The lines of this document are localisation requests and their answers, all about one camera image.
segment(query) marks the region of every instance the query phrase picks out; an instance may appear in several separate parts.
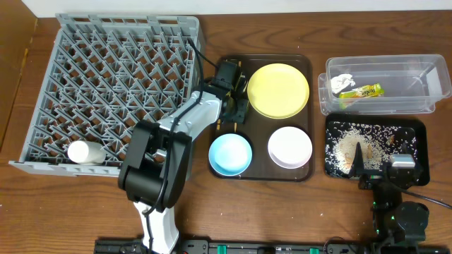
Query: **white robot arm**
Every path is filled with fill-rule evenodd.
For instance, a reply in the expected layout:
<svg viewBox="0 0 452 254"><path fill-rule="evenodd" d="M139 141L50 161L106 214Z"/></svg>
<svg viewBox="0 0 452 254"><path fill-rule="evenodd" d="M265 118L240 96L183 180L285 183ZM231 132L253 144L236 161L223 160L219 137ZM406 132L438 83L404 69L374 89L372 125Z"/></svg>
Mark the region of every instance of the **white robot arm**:
<svg viewBox="0 0 452 254"><path fill-rule="evenodd" d="M224 61L203 92L193 92L189 101L171 116L157 123L141 121L135 126L118 185L140 212L145 233L142 244L146 248L152 243L152 251L166 254L175 247L179 232L173 207L191 174L192 142L218 119L244 122L248 101L237 97L245 88L246 79L239 65ZM179 121L171 132L177 117ZM167 156L168 146L171 146L170 156Z"/></svg>

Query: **brown tray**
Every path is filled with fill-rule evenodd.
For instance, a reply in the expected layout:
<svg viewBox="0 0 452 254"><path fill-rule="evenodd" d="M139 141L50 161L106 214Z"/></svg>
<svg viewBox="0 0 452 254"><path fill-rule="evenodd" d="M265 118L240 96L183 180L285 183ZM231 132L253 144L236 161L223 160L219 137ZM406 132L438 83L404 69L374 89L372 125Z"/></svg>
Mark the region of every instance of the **brown tray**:
<svg viewBox="0 0 452 254"><path fill-rule="evenodd" d="M237 132L246 138L253 150L253 159L248 169L238 176L223 176L218 174L210 165L209 169L213 175L222 179L237 180L261 180L261 181L306 181L314 172L314 128L312 120L312 102L314 91L312 89L312 67L307 57L301 55L240 55L229 56L223 60L238 60L242 62L243 72L247 78L250 78L260 67L268 64L288 64L303 73L309 84L309 99L306 106L300 113L288 119L270 119L259 114L249 105L249 110L245 118L244 124L237 124ZM311 159L304 166L297 169L284 169L279 167L268 155L267 143L271 134L279 128L285 126L293 126L302 129L311 138L313 152ZM217 125L213 124L212 139L210 143L217 137L226 133L234 133L233 123L223 123L220 130Z"/></svg>

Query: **cable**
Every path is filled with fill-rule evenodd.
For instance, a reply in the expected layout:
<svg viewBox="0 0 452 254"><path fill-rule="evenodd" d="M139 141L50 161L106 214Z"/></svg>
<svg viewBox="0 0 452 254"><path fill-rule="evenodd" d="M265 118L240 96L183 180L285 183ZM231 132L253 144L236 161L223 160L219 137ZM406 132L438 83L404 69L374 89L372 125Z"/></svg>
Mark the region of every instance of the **cable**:
<svg viewBox="0 0 452 254"><path fill-rule="evenodd" d="M342 238L342 237L340 237L340 236L333 236L333 237L331 237L330 239L326 240L325 245L323 245L323 254L328 254L328 251L327 251L328 243L329 243L331 240L333 240L333 239L340 239L340 240L345 241L345 239ZM354 254L356 254L356 250L354 250L350 244L348 244L348 243L346 243L346 244L348 245L348 248L349 248Z"/></svg>
<svg viewBox="0 0 452 254"><path fill-rule="evenodd" d="M416 197L416 198L421 198L421 199L423 199L423 200L427 200L427 201L433 202L433 203L435 203L435 204L437 204L437 205L441 205L441 206L443 206L443 207L445 207L445 208L448 208L448 209L452 209L452 205L449 205L449 204L447 204L447 203L441 202L441 201L436 200L436 199L433 199L433 198L426 197L426 196L424 196L424 195L420 195L420 194L417 194L417 193L412 193L412 192L410 192L410 191L408 191L408 190L405 190L405 189L403 189L403 188L401 188L401 187L395 185L393 182L391 182L391 181L389 180L389 178L388 178L388 172L387 172L387 171L388 171L388 170L384 170L384 171L383 171L383 177L384 177L384 180L385 180L386 182L388 182L388 183L391 185L391 187L394 188L394 189L396 189L397 191L400 191L401 193L404 193L404 194L407 194L407 195L411 195L411 196Z"/></svg>
<svg viewBox="0 0 452 254"><path fill-rule="evenodd" d="M211 66L215 67L215 69L218 70L218 65L214 64L211 60L207 59L207 57L205 57L202 53L200 53L200 51L194 46L193 41L191 39L189 39L189 44L195 51L195 54L198 54L198 57L201 56L204 60L206 60L208 63L210 63Z"/></svg>
<svg viewBox="0 0 452 254"><path fill-rule="evenodd" d="M168 172L170 171L170 160L171 160L171 146L172 146L172 135L174 134L174 129L176 128L177 124L179 123L180 119L191 109L193 109L197 104L199 104L199 102L201 102L201 98L203 97L203 91L204 91L204 72L203 72L203 67L201 65L201 59L200 59L200 55L202 56L202 54L197 50L197 48L195 47L194 43L191 41L191 39L188 39L188 42L190 44L190 46L193 48L193 50L195 51L195 55L196 55L196 60L198 62L199 65L199 73L201 78L199 79L199 96L196 99L196 101L191 104L188 108L186 108L182 113L180 113L178 116L176 116L172 122L171 128L169 129L169 138L168 138L168 148L167 148L167 163L165 163L165 168L164 168L164 173L163 173L163 184L162 187L160 188L160 191L158 193L157 196L157 200L155 201L155 204L147 211L143 212L143 215L146 218L146 224L147 224L147 228L148 228L148 234L149 234L149 248L148 248L148 253L151 254L152 253L152 244L153 244L153 237L152 237L152 232L150 230L150 226L149 226L149 214L151 214L152 212L154 212L155 208L157 207L157 204L160 204L162 202L165 190L167 188L168 185ZM207 60L206 57L203 56L203 59L205 59L207 62L209 62L210 64L212 64L214 67L218 68L214 63L212 63L211 61Z"/></svg>

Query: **blue bowl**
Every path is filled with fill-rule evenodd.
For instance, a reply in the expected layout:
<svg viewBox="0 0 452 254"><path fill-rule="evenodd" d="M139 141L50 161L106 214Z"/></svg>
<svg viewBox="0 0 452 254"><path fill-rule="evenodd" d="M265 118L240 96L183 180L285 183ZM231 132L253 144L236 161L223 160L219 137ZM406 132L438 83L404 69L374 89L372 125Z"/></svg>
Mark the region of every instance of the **blue bowl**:
<svg viewBox="0 0 452 254"><path fill-rule="evenodd" d="M209 149L212 168L223 176L243 173L251 163L253 152L248 141L237 134L225 134L213 141Z"/></svg>

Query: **yellow plate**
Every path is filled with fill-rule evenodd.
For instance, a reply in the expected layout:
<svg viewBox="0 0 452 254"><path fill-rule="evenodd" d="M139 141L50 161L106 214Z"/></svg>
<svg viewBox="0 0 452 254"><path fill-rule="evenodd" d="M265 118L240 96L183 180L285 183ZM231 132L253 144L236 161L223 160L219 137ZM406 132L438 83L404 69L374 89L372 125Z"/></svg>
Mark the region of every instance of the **yellow plate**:
<svg viewBox="0 0 452 254"><path fill-rule="evenodd" d="M300 112L309 98L308 81L296 68L273 63L255 72L248 83L253 108L272 119L284 119Z"/></svg>

